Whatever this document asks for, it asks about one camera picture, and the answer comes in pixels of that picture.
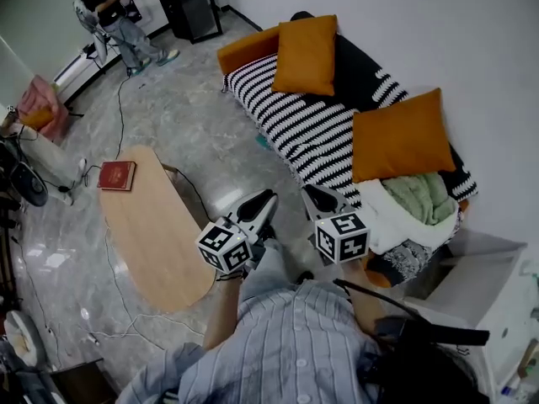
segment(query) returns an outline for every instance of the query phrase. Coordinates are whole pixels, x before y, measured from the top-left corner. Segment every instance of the book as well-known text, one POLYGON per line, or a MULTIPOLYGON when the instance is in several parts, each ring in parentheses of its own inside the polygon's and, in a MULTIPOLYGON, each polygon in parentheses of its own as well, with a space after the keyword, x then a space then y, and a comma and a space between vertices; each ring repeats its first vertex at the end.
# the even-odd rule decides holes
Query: book
POLYGON ((135 168, 135 162, 103 162, 99 173, 98 188, 130 191, 135 168))

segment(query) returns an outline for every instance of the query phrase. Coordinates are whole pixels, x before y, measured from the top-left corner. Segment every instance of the black cabinet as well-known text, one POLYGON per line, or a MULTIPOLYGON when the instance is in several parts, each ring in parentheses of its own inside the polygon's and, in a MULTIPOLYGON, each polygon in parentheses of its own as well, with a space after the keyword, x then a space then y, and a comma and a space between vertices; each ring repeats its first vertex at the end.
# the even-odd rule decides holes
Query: black cabinet
POLYGON ((191 43, 222 35, 215 0, 160 0, 174 35, 191 43))

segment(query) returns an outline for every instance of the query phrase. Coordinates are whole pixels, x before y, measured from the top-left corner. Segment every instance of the green blanket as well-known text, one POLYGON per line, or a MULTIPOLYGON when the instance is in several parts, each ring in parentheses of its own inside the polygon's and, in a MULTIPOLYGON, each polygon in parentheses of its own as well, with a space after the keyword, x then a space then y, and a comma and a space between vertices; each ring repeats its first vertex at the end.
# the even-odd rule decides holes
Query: green blanket
POLYGON ((438 173, 386 179, 382 185, 407 212, 425 225, 437 225, 455 212, 456 202, 447 194, 438 173))

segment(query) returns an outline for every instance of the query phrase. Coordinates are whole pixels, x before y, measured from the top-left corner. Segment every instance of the striped shirt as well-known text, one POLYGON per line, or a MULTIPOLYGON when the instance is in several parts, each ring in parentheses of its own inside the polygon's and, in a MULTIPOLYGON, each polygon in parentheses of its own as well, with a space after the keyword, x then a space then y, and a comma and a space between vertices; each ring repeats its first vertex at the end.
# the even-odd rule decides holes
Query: striped shirt
POLYGON ((119 404, 375 402, 357 380, 377 347, 334 284, 306 281, 244 301, 235 333, 206 352, 186 343, 143 368, 119 404))

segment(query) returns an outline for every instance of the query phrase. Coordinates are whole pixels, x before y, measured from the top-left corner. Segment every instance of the white box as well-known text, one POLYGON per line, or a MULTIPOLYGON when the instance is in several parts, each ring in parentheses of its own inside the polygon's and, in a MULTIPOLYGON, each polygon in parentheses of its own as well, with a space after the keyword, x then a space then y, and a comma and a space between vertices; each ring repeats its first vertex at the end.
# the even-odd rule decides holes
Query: white box
POLYGON ((370 229, 355 212, 314 222, 317 249, 334 263, 363 258, 369 252, 370 229))
POLYGON ((243 233, 215 223, 208 223, 196 238, 196 246, 204 261, 224 274, 241 268, 253 257, 248 239, 243 233))

